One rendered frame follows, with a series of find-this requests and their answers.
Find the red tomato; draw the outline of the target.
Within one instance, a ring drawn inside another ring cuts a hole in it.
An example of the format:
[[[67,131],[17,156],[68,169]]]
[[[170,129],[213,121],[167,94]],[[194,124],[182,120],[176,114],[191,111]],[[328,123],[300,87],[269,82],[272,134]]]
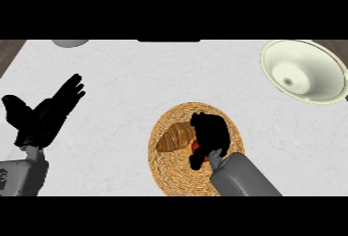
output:
[[[198,140],[195,139],[194,143],[192,143],[192,153],[195,152],[195,150],[200,148],[200,142]],[[206,156],[204,157],[204,162],[209,162],[210,161],[210,158]]]

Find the pale cream bowl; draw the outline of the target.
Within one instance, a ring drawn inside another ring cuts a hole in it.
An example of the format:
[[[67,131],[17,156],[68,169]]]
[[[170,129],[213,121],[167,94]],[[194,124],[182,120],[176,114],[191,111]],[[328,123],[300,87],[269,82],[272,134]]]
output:
[[[348,67],[315,41],[271,41],[260,64],[271,83],[294,99],[327,105],[348,97]]]

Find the round woven wicker placemat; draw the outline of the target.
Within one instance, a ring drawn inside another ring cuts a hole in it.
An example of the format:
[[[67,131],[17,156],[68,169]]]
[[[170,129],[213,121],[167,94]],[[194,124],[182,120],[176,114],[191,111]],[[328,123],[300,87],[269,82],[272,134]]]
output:
[[[148,142],[148,164],[154,180],[167,195],[173,196],[220,196],[219,190],[212,184],[213,169],[210,162],[204,162],[201,169],[194,171],[189,164],[192,153],[192,140],[185,149],[173,152],[158,152],[157,144],[169,127],[175,123],[191,122],[192,114],[206,112],[223,117],[232,138],[228,154],[245,153],[242,135],[229,115],[213,105],[203,102],[188,102],[175,106],[161,116],[154,125]]]

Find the brown croissant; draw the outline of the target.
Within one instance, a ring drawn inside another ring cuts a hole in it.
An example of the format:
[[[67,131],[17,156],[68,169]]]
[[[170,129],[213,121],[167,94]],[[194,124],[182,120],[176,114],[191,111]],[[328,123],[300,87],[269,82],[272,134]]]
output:
[[[175,123],[163,134],[157,144],[157,151],[173,152],[176,150],[185,149],[195,138],[197,131],[191,123]]]

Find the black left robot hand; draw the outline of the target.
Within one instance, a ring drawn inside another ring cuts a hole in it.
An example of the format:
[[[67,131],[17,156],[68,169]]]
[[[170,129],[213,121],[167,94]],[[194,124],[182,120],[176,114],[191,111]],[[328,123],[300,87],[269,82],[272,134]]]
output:
[[[46,148],[52,144],[67,117],[86,95],[83,88],[82,75],[74,74],[54,97],[45,99],[35,109],[15,95],[4,96],[7,119],[18,130],[14,143],[18,148],[24,146]]]

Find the grey rounded object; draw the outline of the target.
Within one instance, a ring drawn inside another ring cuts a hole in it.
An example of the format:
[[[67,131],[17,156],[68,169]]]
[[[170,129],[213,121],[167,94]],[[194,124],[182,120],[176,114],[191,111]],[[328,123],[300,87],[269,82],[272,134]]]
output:
[[[80,47],[88,40],[54,40],[54,43],[63,48]]]

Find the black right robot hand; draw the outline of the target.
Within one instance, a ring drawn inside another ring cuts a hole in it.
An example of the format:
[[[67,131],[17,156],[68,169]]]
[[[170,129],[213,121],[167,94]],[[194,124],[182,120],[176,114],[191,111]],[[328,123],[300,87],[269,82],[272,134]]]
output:
[[[219,115],[206,112],[194,113],[191,125],[195,127],[200,146],[189,157],[189,161],[191,168],[198,171],[213,150],[222,150],[222,157],[228,155],[232,138],[226,121]]]

